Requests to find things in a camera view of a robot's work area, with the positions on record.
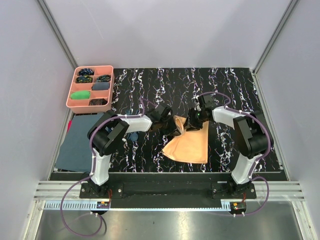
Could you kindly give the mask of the peach cloth napkin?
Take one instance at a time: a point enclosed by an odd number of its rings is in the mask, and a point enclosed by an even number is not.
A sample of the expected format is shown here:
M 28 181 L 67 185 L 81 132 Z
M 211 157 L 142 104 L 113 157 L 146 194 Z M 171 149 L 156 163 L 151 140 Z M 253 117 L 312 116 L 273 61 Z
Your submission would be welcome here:
M 204 122 L 202 129 L 187 131 L 184 128 L 185 117 L 174 116 L 174 123 L 180 131 L 162 149 L 163 154 L 176 162 L 206 164 L 208 162 L 209 123 Z

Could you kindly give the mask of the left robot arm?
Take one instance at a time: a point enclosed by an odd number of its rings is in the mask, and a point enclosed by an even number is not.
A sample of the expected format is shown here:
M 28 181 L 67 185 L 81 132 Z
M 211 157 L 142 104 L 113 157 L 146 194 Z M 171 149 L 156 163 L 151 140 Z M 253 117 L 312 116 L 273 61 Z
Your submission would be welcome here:
M 92 162 L 90 192 L 97 198 L 108 193 L 110 161 L 126 134 L 160 130 L 163 135 L 179 133 L 173 110 L 166 104 L 159 104 L 145 113 L 135 115 L 116 114 L 106 111 L 87 133 Z

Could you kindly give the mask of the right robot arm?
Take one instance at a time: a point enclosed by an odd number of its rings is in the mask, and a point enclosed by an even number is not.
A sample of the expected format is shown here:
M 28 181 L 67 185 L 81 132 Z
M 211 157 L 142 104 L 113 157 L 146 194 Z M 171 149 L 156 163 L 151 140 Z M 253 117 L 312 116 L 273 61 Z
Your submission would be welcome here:
M 266 120 L 261 112 L 245 112 L 228 107 L 231 99 L 219 92 L 205 92 L 196 97 L 197 104 L 190 108 L 184 129 L 197 131 L 205 122 L 216 122 L 234 129 L 239 157 L 231 173 L 233 182 L 227 185 L 228 195 L 239 198 L 245 192 L 244 184 L 252 181 L 260 159 L 266 157 L 273 146 Z

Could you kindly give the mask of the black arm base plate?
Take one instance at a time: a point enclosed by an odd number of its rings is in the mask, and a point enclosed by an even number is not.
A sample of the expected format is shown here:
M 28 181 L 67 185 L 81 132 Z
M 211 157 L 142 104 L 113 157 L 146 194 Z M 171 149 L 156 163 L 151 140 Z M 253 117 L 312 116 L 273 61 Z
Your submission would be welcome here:
M 236 186 L 230 173 L 115 173 L 98 186 L 81 184 L 79 197 L 125 199 L 131 196 L 199 196 L 211 199 L 257 198 L 252 182 Z

